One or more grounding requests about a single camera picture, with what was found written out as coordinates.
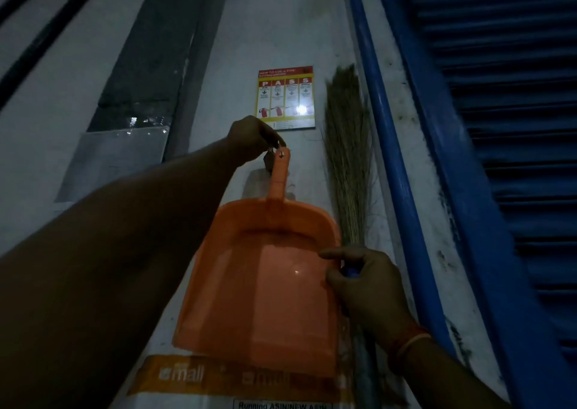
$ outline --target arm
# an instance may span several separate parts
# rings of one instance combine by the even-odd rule
[[[364,264],[361,276],[344,278],[329,269],[327,282],[363,327],[386,351],[412,318],[400,273],[386,254],[362,247],[325,250],[320,256]],[[401,372],[424,409],[509,408],[478,378],[430,339],[410,345],[401,359]]]
[[[0,407],[106,407],[207,233],[236,168],[284,142],[255,117],[109,184],[0,260]]]

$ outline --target broom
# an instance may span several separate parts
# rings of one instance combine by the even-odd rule
[[[323,139],[343,245],[364,244],[371,185],[371,121],[354,65],[337,68],[332,81],[327,82]],[[359,270],[346,266],[344,274],[357,277]],[[374,340],[353,321],[350,336],[356,406],[380,409]]]

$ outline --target person's left arm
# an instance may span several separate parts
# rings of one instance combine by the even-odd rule
[[[79,201],[0,260],[0,407],[106,407],[236,168],[280,136],[256,117]]]

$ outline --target red bracelet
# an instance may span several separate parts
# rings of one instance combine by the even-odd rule
[[[409,326],[401,335],[393,341],[387,350],[387,363],[391,372],[400,376],[400,362],[407,353],[409,347],[420,339],[432,339],[430,333],[420,325]]]

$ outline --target person's left hand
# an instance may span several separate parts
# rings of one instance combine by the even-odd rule
[[[228,131],[226,140],[235,150],[240,164],[254,160],[269,147],[286,146],[285,141],[274,129],[253,115],[235,121]]]

